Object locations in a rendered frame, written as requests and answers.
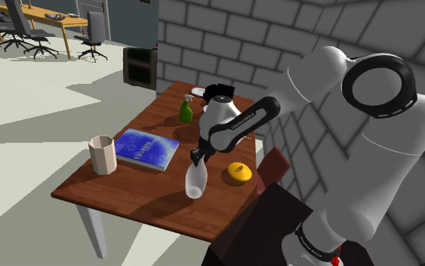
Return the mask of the dark red chair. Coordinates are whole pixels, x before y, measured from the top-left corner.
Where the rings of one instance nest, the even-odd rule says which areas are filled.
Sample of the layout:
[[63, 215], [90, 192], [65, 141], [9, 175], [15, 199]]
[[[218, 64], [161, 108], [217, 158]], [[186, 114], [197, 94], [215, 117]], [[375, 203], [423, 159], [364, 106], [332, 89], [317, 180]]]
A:
[[274, 146], [257, 168], [257, 193], [261, 194], [272, 183], [278, 183], [290, 167], [291, 164], [282, 155], [280, 149]]

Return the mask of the dark cabinet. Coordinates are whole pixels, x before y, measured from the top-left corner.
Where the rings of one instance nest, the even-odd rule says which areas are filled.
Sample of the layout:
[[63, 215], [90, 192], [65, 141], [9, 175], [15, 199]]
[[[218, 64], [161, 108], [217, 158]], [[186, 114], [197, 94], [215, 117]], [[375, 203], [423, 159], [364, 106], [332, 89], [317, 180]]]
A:
[[123, 81], [129, 85], [156, 90], [158, 50], [123, 48]]

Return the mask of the yellow round fruit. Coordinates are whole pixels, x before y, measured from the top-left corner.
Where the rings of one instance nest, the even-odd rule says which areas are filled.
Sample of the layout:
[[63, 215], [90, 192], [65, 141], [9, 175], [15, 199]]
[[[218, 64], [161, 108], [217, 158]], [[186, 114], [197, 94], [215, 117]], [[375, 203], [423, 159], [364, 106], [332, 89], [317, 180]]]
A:
[[249, 181], [252, 177], [252, 171], [246, 164], [242, 162], [230, 163], [227, 168], [227, 172], [229, 176], [235, 181], [246, 182]]

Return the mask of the beige faceted cup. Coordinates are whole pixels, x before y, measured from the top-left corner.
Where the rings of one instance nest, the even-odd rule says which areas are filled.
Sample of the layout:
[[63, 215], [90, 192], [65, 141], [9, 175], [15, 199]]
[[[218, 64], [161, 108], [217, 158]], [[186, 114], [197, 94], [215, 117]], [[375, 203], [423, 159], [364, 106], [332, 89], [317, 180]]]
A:
[[116, 170], [114, 140], [107, 135], [96, 136], [88, 142], [91, 162], [98, 175], [109, 175]]

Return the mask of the brown wooden table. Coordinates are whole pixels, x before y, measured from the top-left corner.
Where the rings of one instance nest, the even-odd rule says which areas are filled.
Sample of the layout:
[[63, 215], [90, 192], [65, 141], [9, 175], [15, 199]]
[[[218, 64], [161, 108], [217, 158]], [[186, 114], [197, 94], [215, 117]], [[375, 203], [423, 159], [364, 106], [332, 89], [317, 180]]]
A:
[[177, 139], [180, 144], [167, 169], [156, 171], [121, 161], [109, 175], [98, 175], [91, 161], [71, 174], [52, 197], [73, 203], [91, 238], [97, 256], [107, 254], [101, 213], [166, 229], [207, 242], [214, 241], [256, 198], [257, 179], [245, 183], [230, 178], [227, 167], [243, 162], [256, 169], [255, 135], [250, 133], [231, 153], [215, 153], [207, 162], [208, 181], [199, 199], [185, 193], [185, 174], [197, 148], [199, 117], [204, 101], [190, 103], [190, 123], [178, 119], [185, 94], [193, 86], [176, 81], [125, 127]]

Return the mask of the black blocky object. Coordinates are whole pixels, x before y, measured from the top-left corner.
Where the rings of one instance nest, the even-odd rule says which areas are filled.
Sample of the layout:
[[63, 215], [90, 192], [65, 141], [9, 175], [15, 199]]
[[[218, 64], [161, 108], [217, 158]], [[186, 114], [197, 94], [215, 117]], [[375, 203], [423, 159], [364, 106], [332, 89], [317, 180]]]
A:
[[202, 97], [208, 104], [213, 97], [218, 95], [227, 96], [233, 99], [234, 92], [235, 88], [233, 86], [218, 83], [207, 86]]

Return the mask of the white vase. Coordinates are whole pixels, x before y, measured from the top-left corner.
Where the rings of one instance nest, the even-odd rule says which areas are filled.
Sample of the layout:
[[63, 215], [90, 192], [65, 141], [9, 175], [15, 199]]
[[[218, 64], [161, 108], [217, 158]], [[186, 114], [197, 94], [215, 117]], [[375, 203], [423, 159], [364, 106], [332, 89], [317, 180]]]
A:
[[192, 163], [186, 171], [185, 191], [190, 199], [197, 200], [205, 191], [208, 172], [204, 159], [201, 158], [198, 165]]

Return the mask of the blue book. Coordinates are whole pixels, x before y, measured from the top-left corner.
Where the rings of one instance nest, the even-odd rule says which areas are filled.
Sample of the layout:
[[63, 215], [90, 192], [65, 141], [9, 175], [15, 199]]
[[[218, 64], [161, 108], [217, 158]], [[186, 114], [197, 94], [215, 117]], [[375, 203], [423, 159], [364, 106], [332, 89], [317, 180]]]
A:
[[180, 142], [129, 128], [115, 140], [116, 158], [164, 172]]

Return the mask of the grey door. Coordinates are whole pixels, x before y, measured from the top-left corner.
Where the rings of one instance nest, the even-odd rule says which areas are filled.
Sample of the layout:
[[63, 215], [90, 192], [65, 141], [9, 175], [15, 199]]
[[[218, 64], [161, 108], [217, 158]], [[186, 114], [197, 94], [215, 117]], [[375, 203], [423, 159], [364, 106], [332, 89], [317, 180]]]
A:
[[107, 0], [75, 0], [78, 14], [81, 18], [87, 19], [89, 11], [100, 12], [103, 15], [104, 29], [109, 35], [109, 14]]

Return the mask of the light wooden desk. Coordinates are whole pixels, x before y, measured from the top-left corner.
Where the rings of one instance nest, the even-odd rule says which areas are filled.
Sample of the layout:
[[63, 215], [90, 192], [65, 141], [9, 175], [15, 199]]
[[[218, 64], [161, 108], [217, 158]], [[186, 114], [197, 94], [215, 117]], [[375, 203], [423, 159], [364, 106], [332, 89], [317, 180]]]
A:
[[46, 14], [54, 14], [54, 11], [50, 11], [44, 8], [37, 7], [29, 7], [29, 5], [20, 4], [20, 9], [22, 10], [23, 15], [26, 19], [31, 20], [31, 24], [33, 29], [35, 29], [34, 21], [38, 21], [39, 23], [44, 23], [47, 25], [60, 27], [63, 34], [63, 40], [66, 47], [66, 54], [69, 59], [71, 59], [70, 49], [68, 38], [66, 36], [66, 28], [76, 27], [76, 26], [87, 26], [88, 20], [80, 17], [67, 17], [63, 20], [53, 20], [47, 18]]

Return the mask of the green spray bottle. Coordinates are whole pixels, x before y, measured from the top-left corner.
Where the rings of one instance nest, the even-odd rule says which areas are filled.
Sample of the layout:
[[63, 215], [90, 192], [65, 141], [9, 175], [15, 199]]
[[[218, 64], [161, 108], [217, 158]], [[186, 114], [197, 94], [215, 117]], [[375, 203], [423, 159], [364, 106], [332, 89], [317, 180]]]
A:
[[193, 96], [190, 94], [185, 94], [184, 97], [185, 99], [180, 107], [179, 120], [181, 122], [189, 123], [191, 122], [193, 116], [193, 112], [189, 108], [189, 102], [193, 99]]

